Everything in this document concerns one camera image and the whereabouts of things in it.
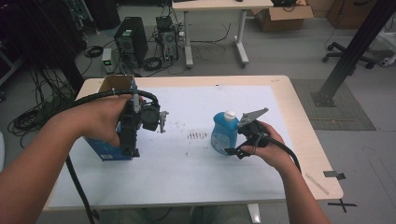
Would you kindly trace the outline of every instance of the hand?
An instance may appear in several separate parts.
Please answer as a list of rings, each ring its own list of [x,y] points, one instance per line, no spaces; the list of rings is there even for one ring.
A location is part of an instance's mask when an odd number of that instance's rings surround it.
[[[280,134],[271,125],[261,121],[260,124],[269,132],[270,137],[284,144],[282,136],[280,136]],[[253,146],[243,146],[241,149],[247,153],[253,153]],[[261,157],[265,162],[276,168],[278,171],[287,167],[289,164],[293,164],[290,155],[273,143],[268,143],[266,147],[257,147],[255,155]]]
[[[120,145],[116,132],[118,119],[125,103],[132,95],[109,96],[84,105],[79,105],[55,116],[57,122],[73,125],[76,138],[87,136],[108,142],[114,147]]]

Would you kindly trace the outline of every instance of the computer tower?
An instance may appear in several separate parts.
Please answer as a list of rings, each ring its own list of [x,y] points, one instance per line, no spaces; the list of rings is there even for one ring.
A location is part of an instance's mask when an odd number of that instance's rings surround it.
[[[171,63],[178,59],[177,54],[177,32],[171,30],[168,32],[160,33],[163,49],[163,57],[166,62]]]
[[[114,0],[83,0],[99,30],[109,30],[120,25],[120,16]]]
[[[114,40],[120,55],[128,56],[133,68],[140,68],[149,49],[142,18],[126,17]]]

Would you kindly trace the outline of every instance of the desk leg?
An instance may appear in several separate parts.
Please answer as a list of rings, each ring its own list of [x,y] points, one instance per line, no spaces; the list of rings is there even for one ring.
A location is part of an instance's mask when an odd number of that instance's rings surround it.
[[[262,218],[260,217],[259,205],[257,203],[248,203],[247,209],[250,213],[250,217],[253,223],[262,223]]]
[[[189,12],[184,12],[184,35],[186,38],[186,42],[184,45],[184,52],[186,54],[186,66],[188,68],[192,68],[194,65],[192,61],[192,52],[191,52],[191,42],[190,42],[190,25],[189,25]]]
[[[242,67],[248,64],[248,56],[245,52],[244,45],[242,44],[242,35],[245,28],[245,18],[247,17],[247,10],[243,9],[239,18],[238,36],[235,36],[236,47],[238,48],[239,55],[241,56]]]

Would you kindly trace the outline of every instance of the white paper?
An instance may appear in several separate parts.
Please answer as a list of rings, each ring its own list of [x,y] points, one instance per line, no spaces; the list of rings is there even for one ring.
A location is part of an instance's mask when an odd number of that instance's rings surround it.
[[[192,203],[252,203],[283,200],[277,171],[262,159],[224,156],[210,145],[213,117],[231,109],[243,113],[269,108],[258,118],[270,123],[292,149],[275,96],[269,86],[142,88],[168,111],[166,133],[140,129],[140,158],[101,161],[80,138],[70,155],[88,200],[94,206],[146,206]],[[238,135],[237,145],[246,140]],[[81,207],[64,167],[49,208]]]

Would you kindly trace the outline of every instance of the blue bottle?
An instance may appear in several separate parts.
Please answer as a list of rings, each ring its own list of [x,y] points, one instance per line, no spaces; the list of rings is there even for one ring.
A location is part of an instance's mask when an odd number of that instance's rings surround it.
[[[218,113],[213,120],[215,128],[210,140],[212,147],[217,152],[228,155],[224,148],[235,147],[239,120],[231,110]]]

